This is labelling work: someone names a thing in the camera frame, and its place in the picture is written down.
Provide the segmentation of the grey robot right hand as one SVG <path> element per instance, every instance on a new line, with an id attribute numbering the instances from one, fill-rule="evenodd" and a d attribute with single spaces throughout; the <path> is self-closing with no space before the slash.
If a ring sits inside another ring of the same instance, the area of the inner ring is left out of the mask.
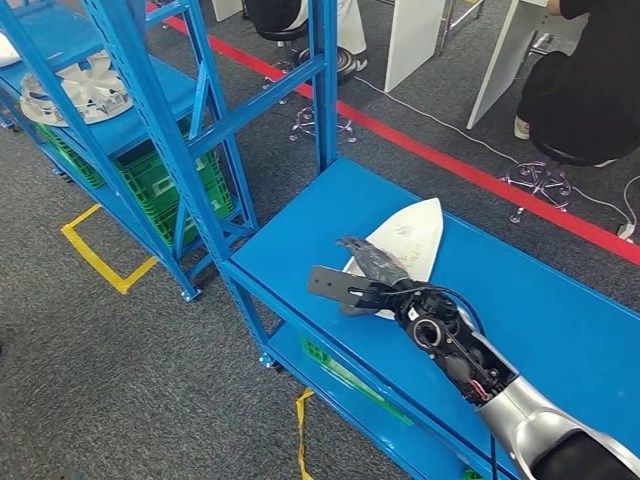
<path id="1" fill-rule="evenodd" d="M 362 274 L 370 280 L 394 285 L 409 279 L 408 272 L 399 260 L 366 239 L 346 236 L 337 243 L 350 252 Z"/>

